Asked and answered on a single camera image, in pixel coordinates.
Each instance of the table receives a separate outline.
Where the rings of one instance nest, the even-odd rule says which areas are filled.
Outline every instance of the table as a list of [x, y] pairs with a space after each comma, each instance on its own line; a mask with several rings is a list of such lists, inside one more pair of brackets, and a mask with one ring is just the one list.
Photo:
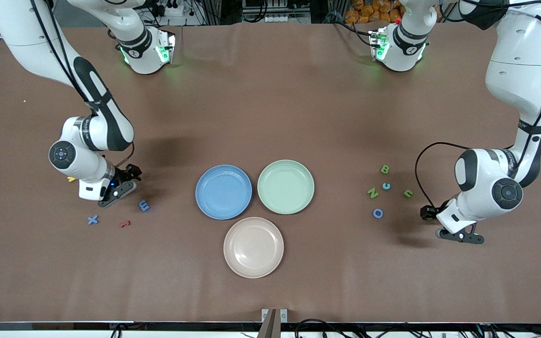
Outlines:
[[[64, 120], [88, 110], [0, 45], [0, 321], [257, 321], [279, 307], [291, 321], [541, 322], [541, 175], [517, 210], [479, 223], [482, 246], [439, 240], [418, 215], [423, 147], [513, 142], [518, 114], [484, 84], [494, 30], [437, 25], [418, 66], [394, 73], [332, 25], [169, 29], [180, 33], [176, 65], [149, 76], [122, 62], [104, 28], [65, 30], [135, 126], [129, 163], [144, 180], [109, 209], [79, 199], [47, 161]], [[459, 192], [459, 154], [435, 148], [421, 159], [436, 203]], [[302, 212], [274, 214], [257, 196], [236, 220], [198, 210], [206, 169], [237, 165], [255, 184], [285, 158], [316, 182]], [[93, 215], [100, 223], [87, 225]], [[286, 245], [258, 280], [223, 258], [228, 229], [249, 216], [271, 220]]]

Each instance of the cable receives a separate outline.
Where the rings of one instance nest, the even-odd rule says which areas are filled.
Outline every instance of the cable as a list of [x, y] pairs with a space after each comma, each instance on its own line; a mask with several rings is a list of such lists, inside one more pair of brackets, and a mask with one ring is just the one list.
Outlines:
[[210, 26], [210, 23], [208, 22], [206, 17], [204, 17], [204, 14], [202, 14], [202, 12], [201, 12], [201, 6], [197, 6], [197, 11], [198, 11], [198, 13], [200, 13], [201, 19], [202, 19], [202, 21], [204, 21], [206, 23], [206, 26]]
[[246, 19], [245, 17], [243, 17], [243, 21], [251, 22], [251, 23], [256, 23], [256, 22], [261, 21], [266, 16], [266, 11], [268, 10], [268, 5], [269, 5], [268, 0], [264, 0], [264, 2], [260, 2], [260, 11], [258, 11], [258, 14], [256, 15], [256, 17], [254, 17], [253, 20], [249, 20], [249, 19]]
[[114, 328], [114, 331], [112, 331], [112, 336], [110, 336], [110, 338], [114, 338], [114, 335], [116, 335], [116, 332], [118, 332], [118, 336], [116, 336], [116, 338], [122, 337], [122, 330], [120, 329], [121, 326], [124, 326], [124, 329], [125, 329], [125, 330], [128, 330], [128, 329], [129, 329], [129, 327], [128, 327], [125, 323], [119, 323], [119, 324], [116, 325], [116, 327]]
[[482, 15], [486, 15], [488, 13], [494, 13], [496, 11], [501, 11], [502, 9], [508, 9], [508, 8], [511, 8], [511, 7], [534, 5], [534, 4], [541, 4], [541, 0], [520, 2], [518, 4], [502, 4], [502, 5], [481, 4], [481, 3], [476, 2], [474, 0], [461, 0], [461, 1], [468, 2], [469, 4], [473, 4], [473, 5], [476, 5], [476, 6], [492, 7], [492, 9], [488, 9], [487, 11], [481, 12], [481, 13], [475, 13], [474, 15], [469, 15], [468, 17], [466, 17], [464, 19], [450, 19], [449, 15], [444, 14], [444, 9], [442, 8], [442, 5], [440, 5], [439, 6], [440, 7], [440, 14], [442, 14], [442, 18], [444, 18], [445, 21], [463, 22], [463, 21], [467, 21], [469, 19], [474, 19], [475, 17], [480, 17]]
[[300, 338], [299, 336], [299, 329], [300, 329], [300, 325], [302, 325], [303, 323], [307, 323], [307, 322], [317, 322], [317, 323], [322, 323], [324, 325], [327, 325], [329, 328], [331, 328], [331, 330], [341, 334], [344, 338], [352, 338], [350, 336], [348, 336], [347, 334], [345, 334], [343, 331], [335, 328], [333, 325], [331, 325], [330, 323], [327, 323], [325, 321], [322, 321], [320, 319], [314, 319], [314, 318], [309, 318], [309, 319], [304, 319], [303, 321], [301, 321], [300, 323], [298, 323], [298, 325], [296, 325], [296, 329], [294, 330], [294, 335], [295, 335], [295, 338]]
[[437, 146], [438, 144], [444, 144], [445, 146], [451, 146], [451, 147], [456, 147], [456, 148], [461, 148], [461, 149], [464, 149], [464, 150], [468, 150], [470, 148], [468, 147], [464, 147], [464, 146], [460, 146], [459, 144], [454, 144], [454, 143], [449, 143], [449, 142], [434, 142], [434, 143], [431, 143], [429, 144], [427, 147], [425, 147], [423, 150], [421, 150], [421, 152], [419, 153], [419, 156], [417, 156], [417, 160], [415, 161], [415, 179], [417, 179], [417, 184], [419, 186], [419, 189], [421, 190], [421, 192], [423, 193], [423, 195], [425, 196], [425, 198], [427, 199], [427, 201], [429, 202], [429, 204], [435, 208], [435, 205], [433, 204], [433, 202], [431, 201], [431, 199], [429, 198], [429, 196], [427, 195], [427, 193], [425, 192], [425, 189], [423, 189], [423, 186], [421, 185], [421, 181], [419, 180], [419, 175], [418, 175], [418, 172], [417, 172], [417, 167], [419, 165], [419, 160], [421, 159], [421, 156], [431, 147], [433, 146]]
[[359, 30], [354, 30], [352, 27], [346, 25], [346, 24], [343, 23], [343, 22], [331, 22], [331, 23], [336, 23], [336, 24], [338, 24], [338, 25], [340, 25], [340, 26], [343, 26], [343, 27], [345, 27], [347, 30], [349, 30], [350, 32], [359, 34], [359, 35], [361, 35], [361, 36], [371, 36], [371, 35], [372, 35], [372, 34], [369, 33], [369, 32], [362, 32], [362, 31], [359, 31]]
[[296, 5], [294, 5], [294, 8], [292, 8], [292, 11], [294, 12], [294, 17], [296, 18], [296, 20], [298, 21], [298, 23], [300, 25], [303, 25], [303, 23], [300, 21], [300, 19], [298, 18], [298, 16], [296, 15]]
[[[62, 48], [62, 54], [64, 55], [64, 59], [66, 60], [66, 66], [68, 67], [68, 72], [70, 73], [72, 79], [74, 80], [74, 84], [75, 84], [77, 90], [79, 90], [80, 86], [78, 85], [78, 81], [77, 81], [77, 78], [75, 77], [75, 73], [73, 73], [72, 67], [70, 66], [70, 61], [68, 60], [68, 55], [66, 54], [66, 47], [64, 47], [64, 42], [62, 40], [62, 35], [60, 34], [60, 30], [58, 30], [58, 25], [55, 23], [54, 13], [53, 13], [53, 11], [51, 9], [49, 9], [48, 11], [49, 11], [49, 17], [51, 18], [51, 22], [54, 24], [55, 33], [58, 36], [58, 41], [60, 42], [60, 48]], [[82, 90], [79, 90], [79, 92], [80, 92], [83, 100], [85, 102], [88, 102], [88, 100], [86, 99], [86, 96], [84, 95]]]
[[131, 156], [133, 156], [134, 152], [135, 152], [135, 143], [131, 142], [131, 153], [124, 160], [120, 161], [117, 165], [115, 165], [115, 167], [120, 167], [121, 165], [123, 165], [126, 161], [129, 160], [129, 158], [131, 158]]
[[360, 33], [358, 32], [358, 30], [356, 29], [356, 25], [354, 25], [354, 22], [352, 22], [352, 28], [354, 29], [354, 33], [356, 33], [356, 36], [360, 39], [360, 41], [363, 42], [363, 44], [367, 45], [367, 46], [370, 46], [370, 47], [380, 47], [380, 45], [377, 45], [377, 44], [371, 44], [370, 42], [367, 42], [363, 39], [363, 37], [360, 36]]
[[[60, 59], [60, 55], [58, 55], [58, 51], [56, 51], [56, 49], [54, 48], [54, 43], [52, 42], [51, 38], [49, 37], [49, 34], [47, 33], [47, 29], [45, 28], [45, 24], [43, 24], [43, 19], [41, 19], [41, 15], [39, 14], [39, 11], [37, 9], [37, 5], [35, 4], [35, 0], [31, 0], [31, 6], [32, 6], [32, 9], [34, 10], [34, 13], [35, 13], [36, 17], [37, 17], [37, 21], [39, 22], [39, 26], [41, 26], [41, 30], [43, 31], [43, 35], [45, 36], [45, 38], [47, 40], [47, 44], [49, 45], [49, 48], [51, 48], [51, 51], [54, 54], [56, 60], [58, 61], [58, 64], [62, 68], [62, 71], [64, 71], [64, 74], [66, 74], [66, 77], [68, 77], [68, 80], [73, 85], [73, 87], [78, 92], [78, 94], [81, 96], [83, 101], [88, 102], [88, 100], [85, 97], [85, 94], [82, 92], [82, 90], [79, 87], [76, 79], [74, 78], [74, 75], [71, 74], [72, 70], [71, 69], [66, 69], [64, 67], [64, 63]], [[52, 19], [52, 22], [53, 22], [54, 26], [56, 26], [56, 28], [57, 28], [57, 25], [55, 24], [54, 19]], [[62, 39], [58, 38], [58, 41], [59, 41], [60, 45], [63, 47]]]
[[149, 9], [150, 13], [152, 13], [152, 17], [154, 18], [154, 21], [156, 22], [155, 27], [156, 28], [160, 27], [160, 22], [157, 20], [156, 15], [152, 11], [152, 7], [147, 7], [147, 9]]

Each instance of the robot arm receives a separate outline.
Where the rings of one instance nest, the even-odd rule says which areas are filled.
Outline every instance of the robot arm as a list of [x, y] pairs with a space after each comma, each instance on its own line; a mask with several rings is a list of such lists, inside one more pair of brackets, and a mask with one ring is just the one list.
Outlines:
[[66, 120], [49, 150], [58, 171], [79, 179], [79, 197], [107, 206], [134, 190], [130, 180], [140, 171], [120, 171], [98, 153], [128, 148], [133, 126], [93, 65], [69, 45], [49, 6], [43, 0], [0, 0], [0, 33], [26, 70], [74, 87], [92, 111]]
[[[486, 84], [494, 97], [519, 111], [515, 145], [463, 152], [455, 164], [461, 192], [441, 207], [421, 210], [424, 219], [437, 218], [444, 225], [438, 237], [475, 244], [483, 242], [483, 237], [474, 233], [476, 222], [514, 210], [523, 199], [522, 188], [539, 174], [541, 158], [541, 3], [523, 6], [511, 0], [509, 7], [496, 9], [494, 5], [500, 6], [500, 1], [482, 2], [490, 6], [460, 0], [459, 10], [463, 19], [483, 30], [500, 21]], [[382, 45], [373, 51], [377, 60], [397, 71], [409, 70], [420, 60], [435, 22], [432, 6], [436, 1], [402, 3], [412, 11], [407, 11], [400, 25], [390, 24], [379, 32], [385, 42], [371, 41]], [[470, 225], [472, 231], [464, 231]]]
[[151, 74], [171, 62], [175, 37], [154, 27], [146, 27], [134, 7], [145, 0], [68, 0], [97, 17], [120, 44], [124, 60], [139, 74]]

